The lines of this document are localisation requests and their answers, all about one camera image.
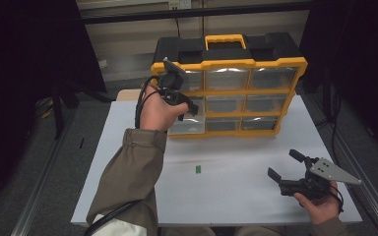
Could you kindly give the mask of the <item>white wall socket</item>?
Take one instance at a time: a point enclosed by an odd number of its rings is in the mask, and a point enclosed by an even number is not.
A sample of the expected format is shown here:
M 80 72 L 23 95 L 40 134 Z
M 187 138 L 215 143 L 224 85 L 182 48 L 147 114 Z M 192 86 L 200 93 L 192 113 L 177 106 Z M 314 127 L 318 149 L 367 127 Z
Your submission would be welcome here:
M 170 10 L 184 10 L 192 8 L 191 0 L 168 0 Z

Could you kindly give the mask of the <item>aluminium rail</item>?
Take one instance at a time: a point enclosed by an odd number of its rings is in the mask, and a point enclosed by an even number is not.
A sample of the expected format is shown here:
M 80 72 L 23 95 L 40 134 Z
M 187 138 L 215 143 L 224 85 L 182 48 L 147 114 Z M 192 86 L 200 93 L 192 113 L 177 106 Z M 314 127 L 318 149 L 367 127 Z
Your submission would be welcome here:
M 349 230 L 356 236 L 378 236 L 377 137 L 346 102 L 335 122 L 329 123 L 318 95 L 306 94 L 302 99 L 334 161 L 363 181 L 346 187 L 362 217 Z
M 11 236 L 28 236 L 38 206 L 41 202 L 41 195 L 46 185 L 48 176 L 51 173 L 59 150 L 61 149 L 65 137 L 74 121 L 75 115 L 76 109 L 68 109 L 66 114 L 62 115 L 64 123 L 63 134 L 58 140 L 55 140 L 55 136 L 52 139 L 51 147 L 45 156 L 43 167 L 39 171 L 39 176 L 35 181 L 27 203 L 21 211 L 21 215 L 17 220 Z

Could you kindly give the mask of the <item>person's left hand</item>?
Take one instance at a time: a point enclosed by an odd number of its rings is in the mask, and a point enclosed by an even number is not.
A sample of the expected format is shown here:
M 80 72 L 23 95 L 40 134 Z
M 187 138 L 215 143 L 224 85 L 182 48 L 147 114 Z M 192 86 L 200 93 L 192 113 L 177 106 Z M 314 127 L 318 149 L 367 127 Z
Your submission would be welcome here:
M 165 132 L 173 125 L 179 115 L 189 110 L 186 103 L 167 104 L 153 86 L 146 87 L 144 100 L 145 103 L 140 115 L 140 128 L 144 130 Z

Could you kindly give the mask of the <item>person's right hand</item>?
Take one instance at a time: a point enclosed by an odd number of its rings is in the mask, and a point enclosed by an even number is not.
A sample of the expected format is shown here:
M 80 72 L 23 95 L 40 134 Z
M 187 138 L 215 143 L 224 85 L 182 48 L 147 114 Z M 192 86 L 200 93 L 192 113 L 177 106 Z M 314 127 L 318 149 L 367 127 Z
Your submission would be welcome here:
M 332 218 L 338 218 L 340 214 L 340 203 L 336 199 L 338 195 L 337 183 L 330 183 L 331 193 L 321 200 L 310 201 L 300 193 L 295 193 L 293 197 L 303 206 L 310 216 L 311 223 L 321 224 Z

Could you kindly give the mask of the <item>yellow and black organizer case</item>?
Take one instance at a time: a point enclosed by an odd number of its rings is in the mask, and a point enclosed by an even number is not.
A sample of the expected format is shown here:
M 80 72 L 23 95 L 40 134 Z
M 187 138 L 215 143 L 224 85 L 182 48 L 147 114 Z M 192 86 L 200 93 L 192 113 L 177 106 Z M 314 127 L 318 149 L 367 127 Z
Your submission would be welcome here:
M 219 68 L 256 69 L 295 67 L 297 69 L 297 79 L 292 85 L 293 95 L 290 97 L 289 105 L 295 95 L 297 82 L 307 68 L 305 57 L 302 56 L 290 34 L 287 32 L 272 32 L 259 36 L 247 36 L 244 34 L 207 35 L 200 38 L 188 39 L 181 37 L 163 37 L 157 42 L 157 48 L 151 66 L 151 72 L 157 80 L 157 86 L 159 76 L 165 72 L 162 62 L 164 57 L 167 57 L 176 66 L 186 71 L 184 81 L 187 79 L 187 73 L 189 71 L 206 71 Z M 266 133 L 263 135 L 253 135 L 251 133 L 246 135 L 217 134 L 206 136 L 169 135 L 172 138 L 194 139 L 218 136 L 250 138 L 274 136 L 276 134 L 277 133 Z

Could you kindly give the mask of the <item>grid of clear drawers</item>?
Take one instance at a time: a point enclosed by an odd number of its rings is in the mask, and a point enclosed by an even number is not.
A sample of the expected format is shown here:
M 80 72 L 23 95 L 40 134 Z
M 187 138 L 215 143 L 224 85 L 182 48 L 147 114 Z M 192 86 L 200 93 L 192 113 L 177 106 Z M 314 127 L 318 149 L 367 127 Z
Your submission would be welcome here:
M 295 67 L 189 71 L 181 91 L 199 106 L 205 132 L 173 136 L 275 134 L 296 79 Z

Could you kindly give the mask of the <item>black metal stand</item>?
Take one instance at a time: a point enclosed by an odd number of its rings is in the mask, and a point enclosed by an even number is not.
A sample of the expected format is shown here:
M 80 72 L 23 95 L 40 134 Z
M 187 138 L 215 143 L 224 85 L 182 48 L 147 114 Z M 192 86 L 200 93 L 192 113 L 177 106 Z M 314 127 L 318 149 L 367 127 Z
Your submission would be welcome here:
M 51 98 L 53 101 L 54 119 L 56 124 L 55 140 L 58 140 L 61 137 L 64 130 L 61 101 L 64 101 L 64 104 L 68 108 L 77 108 L 80 101 L 75 96 L 76 91 L 83 92 L 102 103 L 113 101 L 113 98 L 99 94 L 97 91 L 87 88 L 79 83 L 69 80 L 54 80 L 51 87 Z

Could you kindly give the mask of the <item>black horizontal bar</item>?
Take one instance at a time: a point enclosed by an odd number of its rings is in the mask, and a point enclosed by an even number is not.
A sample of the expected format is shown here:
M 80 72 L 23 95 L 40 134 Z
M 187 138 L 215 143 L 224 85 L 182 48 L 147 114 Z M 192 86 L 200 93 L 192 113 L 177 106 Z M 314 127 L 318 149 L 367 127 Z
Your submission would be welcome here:
M 85 25 L 309 10 L 314 1 L 228 6 L 82 17 Z

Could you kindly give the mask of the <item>small clear plastic drawer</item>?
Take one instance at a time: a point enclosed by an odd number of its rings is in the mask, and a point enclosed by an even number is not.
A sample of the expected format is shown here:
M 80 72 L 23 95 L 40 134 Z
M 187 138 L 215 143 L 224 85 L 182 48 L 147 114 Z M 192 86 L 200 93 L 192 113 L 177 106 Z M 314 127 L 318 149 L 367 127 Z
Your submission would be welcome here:
M 169 128 L 170 135 L 203 134 L 205 132 L 204 116 L 186 114 L 182 121 L 176 120 Z

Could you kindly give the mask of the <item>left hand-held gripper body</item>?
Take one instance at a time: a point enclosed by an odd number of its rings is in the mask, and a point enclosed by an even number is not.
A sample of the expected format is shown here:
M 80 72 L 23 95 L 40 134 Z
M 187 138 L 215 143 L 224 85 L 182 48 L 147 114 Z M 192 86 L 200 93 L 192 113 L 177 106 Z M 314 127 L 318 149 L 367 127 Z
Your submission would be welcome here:
M 186 71 L 176 66 L 167 57 L 164 57 L 162 62 L 165 72 L 159 76 L 158 87 L 164 101 L 170 105 L 190 104 L 191 100 L 179 91 L 186 78 Z

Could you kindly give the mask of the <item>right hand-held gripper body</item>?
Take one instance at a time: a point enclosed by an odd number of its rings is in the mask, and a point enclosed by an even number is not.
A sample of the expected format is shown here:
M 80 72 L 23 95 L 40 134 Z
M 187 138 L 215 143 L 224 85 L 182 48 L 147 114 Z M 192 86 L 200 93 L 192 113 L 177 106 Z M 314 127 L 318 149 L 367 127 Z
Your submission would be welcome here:
M 331 181 L 354 185 L 362 183 L 360 179 L 326 158 L 301 156 L 296 160 L 305 164 L 305 175 L 299 180 L 283 180 L 281 176 L 278 176 L 282 196 L 292 197 L 294 193 L 300 193 L 309 200 L 316 200 L 331 193 Z

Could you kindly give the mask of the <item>person's right leg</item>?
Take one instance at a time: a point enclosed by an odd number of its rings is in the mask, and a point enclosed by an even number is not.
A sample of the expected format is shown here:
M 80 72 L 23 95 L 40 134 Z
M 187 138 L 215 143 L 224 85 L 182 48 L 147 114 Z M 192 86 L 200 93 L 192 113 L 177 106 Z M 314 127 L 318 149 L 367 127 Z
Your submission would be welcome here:
M 234 236 L 285 236 L 285 226 L 243 226 L 235 230 Z

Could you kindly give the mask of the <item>black curtain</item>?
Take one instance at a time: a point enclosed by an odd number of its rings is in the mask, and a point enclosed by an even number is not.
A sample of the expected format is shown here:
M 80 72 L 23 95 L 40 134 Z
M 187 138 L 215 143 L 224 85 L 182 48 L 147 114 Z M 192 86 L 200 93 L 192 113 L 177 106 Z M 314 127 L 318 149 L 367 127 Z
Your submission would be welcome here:
M 378 138 L 378 0 L 312 0 L 300 50 L 305 87 L 334 84 Z
M 25 148 L 36 103 L 75 107 L 105 84 L 77 0 L 0 0 L 0 187 Z

